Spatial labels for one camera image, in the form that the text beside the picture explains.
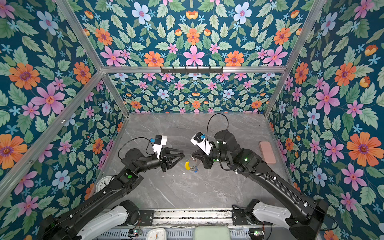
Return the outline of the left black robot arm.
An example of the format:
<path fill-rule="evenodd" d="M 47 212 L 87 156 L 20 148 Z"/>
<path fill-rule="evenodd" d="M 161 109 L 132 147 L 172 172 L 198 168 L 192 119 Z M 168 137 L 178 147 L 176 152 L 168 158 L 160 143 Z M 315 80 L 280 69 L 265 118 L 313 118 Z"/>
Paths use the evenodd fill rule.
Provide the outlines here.
<path fill-rule="evenodd" d="M 161 168 L 163 172 L 173 168 L 185 157 L 184 151 L 163 148 L 160 156 L 144 156 L 138 149 L 127 151 L 122 163 L 125 168 L 110 183 L 73 210 L 58 217 L 46 217 L 40 223 L 39 240 L 81 240 L 81 227 L 85 227 L 97 214 L 114 201 L 132 192 L 143 180 L 141 172 Z"/>

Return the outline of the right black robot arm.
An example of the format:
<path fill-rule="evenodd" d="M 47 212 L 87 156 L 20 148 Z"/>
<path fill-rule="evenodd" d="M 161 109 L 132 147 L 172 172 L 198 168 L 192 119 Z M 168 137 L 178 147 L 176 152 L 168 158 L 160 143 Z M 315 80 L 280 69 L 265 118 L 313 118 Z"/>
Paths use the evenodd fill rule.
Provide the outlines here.
<path fill-rule="evenodd" d="M 192 157 L 202 161 L 205 169 L 211 169 L 215 162 L 226 164 L 229 171 L 256 182 L 283 204 L 277 207 L 252 200 L 244 210 L 249 223 L 278 225 L 288 229 L 297 240 L 317 238 L 329 208 L 324 200 L 313 200 L 299 192 L 273 171 L 262 157 L 250 149 L 241 148 L 228 130 L 217 132 L 211 142 L 198 132 L 191 142 L 199 147 Z"/>

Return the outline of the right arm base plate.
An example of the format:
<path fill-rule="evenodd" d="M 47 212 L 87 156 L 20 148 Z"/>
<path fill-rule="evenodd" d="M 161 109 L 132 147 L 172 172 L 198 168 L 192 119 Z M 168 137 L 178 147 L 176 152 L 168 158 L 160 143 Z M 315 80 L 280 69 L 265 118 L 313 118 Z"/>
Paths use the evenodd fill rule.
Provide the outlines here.
<path fill-rule="evenodd" d="M 271 226 L 271 223 L 258 220 L 248 220 L 246 214 L 239 209 L 232 209 L 232 222 L 234 226 Z"/>

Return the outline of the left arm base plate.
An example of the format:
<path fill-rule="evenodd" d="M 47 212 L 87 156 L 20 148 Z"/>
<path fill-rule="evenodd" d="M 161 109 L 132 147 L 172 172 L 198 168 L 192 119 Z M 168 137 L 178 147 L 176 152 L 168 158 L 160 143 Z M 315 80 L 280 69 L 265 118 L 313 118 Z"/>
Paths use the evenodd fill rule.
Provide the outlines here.
<path fill-rule="evenodd" d="M 133 226 L 152 226 L 155 211 L 153 210 L 138 210 L 135 211 L 131 217 L 130 225 Z"/>

